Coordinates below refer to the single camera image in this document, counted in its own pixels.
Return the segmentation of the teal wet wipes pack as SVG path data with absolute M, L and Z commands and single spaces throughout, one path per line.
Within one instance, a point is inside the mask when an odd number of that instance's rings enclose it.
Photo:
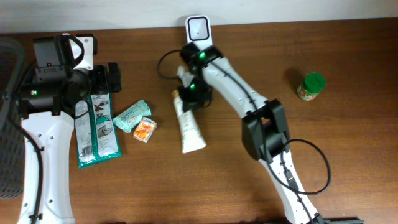
M 144 100 L 130 106 L 117 117 L 113 118 L 113 124 L 125 133 L 130 133 L 133 127 L 140 123 L 145 116 L 151 116 L 152 111 Z

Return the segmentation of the white cosmetic tube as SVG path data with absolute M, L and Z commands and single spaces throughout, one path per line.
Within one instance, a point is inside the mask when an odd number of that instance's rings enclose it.
M 183 101 L 177 90 L 174 90 L 171 95 L 180 126 L 182 153 L 186 154 L 205 148 L 206 142 L 201 134 L 193 113 L 191 111 L 183 111 Z

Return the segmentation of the green gloves package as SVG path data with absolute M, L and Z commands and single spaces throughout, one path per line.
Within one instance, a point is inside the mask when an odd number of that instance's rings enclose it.
M 75 115 L 80 169 L 121 157 L 109 93 L 85 96 L 76 104 Z

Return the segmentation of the orange tissue packet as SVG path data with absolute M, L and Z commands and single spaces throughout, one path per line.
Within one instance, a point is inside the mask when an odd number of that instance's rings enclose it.
M 147 143 L 152 133 L 157 127 L 157 123 L 150 118 L 143 117 L 133 132 L 133 136 L 144 143 Z

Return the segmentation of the green lid jar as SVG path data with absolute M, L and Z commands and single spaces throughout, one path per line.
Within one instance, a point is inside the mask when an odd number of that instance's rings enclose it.
M 326 81 L 318 72 L 308 73 L 297 88 L 297 95 L 304 101 L 315 99 L 324 89 Z

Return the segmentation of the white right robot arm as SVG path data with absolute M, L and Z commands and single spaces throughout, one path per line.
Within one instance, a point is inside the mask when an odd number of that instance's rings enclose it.
M 284 207 L 289 223 L 362 223 L 362 219 L 323 218 L 310 197 L 326 191 L 331 184 L 331 167 L 323 151 L 313 147 L 323 158 L 327 170 L 326 184 L 313 192 L 305 191 L 292 160 L 289 127 L 284 107 L 277 99 L 269 101 L 251 88 L 232 68 L 229 60 L 214 46 L 200 49 L 193 42 L 180 50 L 188 67 L 180 72 L 183 85 L 178 88 L 184 112 L 205 108 L 218 91 L 241 118 L 245 150 L 259 161 L 269 174 Z

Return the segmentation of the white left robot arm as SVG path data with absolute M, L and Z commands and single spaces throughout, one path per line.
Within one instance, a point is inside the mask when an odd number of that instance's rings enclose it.
M 34 40 L 34 74 L 19 88 L 24 136 L 24 193 L 19 223 L 73 223 L 69 152 L 90 166 L 121 154 L 111 95 L 121 90 L 118 65 L 95 65 L 93 34 Z

